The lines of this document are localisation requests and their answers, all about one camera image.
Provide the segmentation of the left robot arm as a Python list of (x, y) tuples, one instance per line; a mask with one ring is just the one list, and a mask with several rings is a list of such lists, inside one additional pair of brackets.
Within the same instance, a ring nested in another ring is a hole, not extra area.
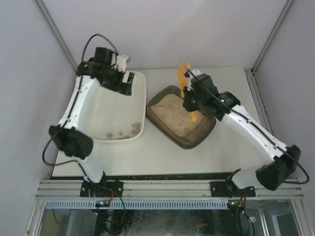
[(92, 157), (93, 139), (85, 134), (88, 111), (100, 88), (131, 95), (134, 73), (126, 72), (128, 60), (127, 55), (97, 47), (92, 58), (78, 65), (75, 88), (65, 114), (58, 125), (49, 128), (51, 141), (71, 162), (79, 165), (88, 182), (100, 183), (105, 178)]

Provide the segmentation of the dark grey litter box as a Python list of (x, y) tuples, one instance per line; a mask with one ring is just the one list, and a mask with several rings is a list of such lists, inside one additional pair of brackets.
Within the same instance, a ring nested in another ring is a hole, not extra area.
[(196, 111), (196, 121), (183, 108), (181, 90), (168, 86), (155, 95), (146, 106), (146, 118), (166, 137), (183, 149), (192, 149), (202, 143), (216, 125), (214, 117)]

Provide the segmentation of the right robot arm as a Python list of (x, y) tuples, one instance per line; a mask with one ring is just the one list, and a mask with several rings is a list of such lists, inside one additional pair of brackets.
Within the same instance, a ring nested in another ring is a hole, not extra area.
[(287, 182), (299, 166), (298, 146), (288, 146), (275, 138), (252, 118), (236, 96), (228, 91), (218, 92), (209, 75), (187, 69), (178, 74), (178, 79), (186, 111), (214, 116), (245, 139), (260, 157), (261, 166), (234, 171), (226, 179), (228, 188), (245, 189), (259, 182), (275, 191)]

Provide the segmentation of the yellow litter scoop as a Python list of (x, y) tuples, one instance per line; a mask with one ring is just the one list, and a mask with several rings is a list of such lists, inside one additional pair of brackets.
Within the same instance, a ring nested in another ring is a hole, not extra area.
[(179, 86), (181, 89), (181, 97), (185, 98), (184, 88), (188, 86), (188, 79), (185, 76), (185, 73), (191, 69), (191, 66), (188, 62), (183, 63), (177, 70), (177, 76), (179, 81)]

